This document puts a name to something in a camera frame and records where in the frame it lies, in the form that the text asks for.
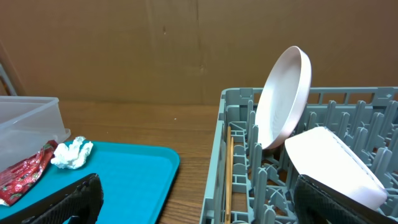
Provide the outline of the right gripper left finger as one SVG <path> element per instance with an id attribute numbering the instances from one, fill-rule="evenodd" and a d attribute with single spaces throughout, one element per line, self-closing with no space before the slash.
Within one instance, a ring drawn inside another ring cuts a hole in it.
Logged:
<path id="1" fill-rule="evenodd" d="M 94 224 L 103 203 L 100 177 L 92 173 L 1 219 L 1 224 Z"/>

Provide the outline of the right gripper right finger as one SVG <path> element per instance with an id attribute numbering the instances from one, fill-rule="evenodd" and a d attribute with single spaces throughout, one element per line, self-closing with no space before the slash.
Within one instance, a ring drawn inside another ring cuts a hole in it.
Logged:
<path id="1" fill-rule="evenodd" d="M 297 177 L 293 201 L 299 224 L 397 224 L 307 175 Z"/>

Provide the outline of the white tissue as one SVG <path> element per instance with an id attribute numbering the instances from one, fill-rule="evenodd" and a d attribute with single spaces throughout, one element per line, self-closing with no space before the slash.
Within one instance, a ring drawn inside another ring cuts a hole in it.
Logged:
<path id="1" fill-rule="evenodd" d="M 76 137 L 68 146 L 61 143 L 54 151 L 50 163 L 59 169 L 78 169 L 86 163 L 94 144 L 91 141 L 84 143 L 84 136 Z"/>

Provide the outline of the pink bowl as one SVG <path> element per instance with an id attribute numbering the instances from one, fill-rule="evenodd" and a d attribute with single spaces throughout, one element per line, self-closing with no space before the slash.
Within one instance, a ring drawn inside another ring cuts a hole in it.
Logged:
<path id="1" fill-rule="evenodd" d="M 288 138 L 285 149 L 299 174 L 377 210 L 387 191 L 365 163 L 333 132 L 316 127 Z"/>

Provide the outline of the red foil wrapper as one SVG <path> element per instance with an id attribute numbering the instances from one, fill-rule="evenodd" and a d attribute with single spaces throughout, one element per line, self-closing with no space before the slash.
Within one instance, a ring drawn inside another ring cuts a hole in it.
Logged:
<path id="1" fill-rule="evenodd" d="M 40 179 L 58 143 L 48 141 L 38 153 L 1 172 L 1 205 L 15 204 Z"/>

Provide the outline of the wooden chopstick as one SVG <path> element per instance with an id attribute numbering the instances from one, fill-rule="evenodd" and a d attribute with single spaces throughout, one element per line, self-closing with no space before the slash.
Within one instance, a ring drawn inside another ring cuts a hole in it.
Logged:
<path id="1" fill-rule="evenodd" d="M 231 223 L 231 127 L 227 130 L 226 144 L 226 203 L 224 223 Z"/>
<path id="2" fill-rule="evenodd" d="M 234 149 L 234 146 L 233 146 L 233 143 L 234 143 L 234 138 L 233 137 L 231 137 L 231 144 L 230 144 L 230 147 L 229 147 L 229 149 L 230 149 L 230 153 L 229 153 L 229 158 L 230 158 L 230 160 L 229 160 L 229 189 L 230 189 L 230 191 L 229 191 L 229 216 L 231 217 L 231 203 L 232 203 L 232 193 L 233 193 L 233 149 Z"/>

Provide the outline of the pink plate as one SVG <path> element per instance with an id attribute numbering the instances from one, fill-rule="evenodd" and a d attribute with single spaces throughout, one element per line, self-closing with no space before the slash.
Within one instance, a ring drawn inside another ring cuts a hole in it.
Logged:
<path id="1" fill-rule="evenodd" d="M 312 65 L 299 47 L 285 50 L 262 89 L 256 111 L 257 142 L 264 150 L 280 146 L 300 121 L 312 82 Z"/>

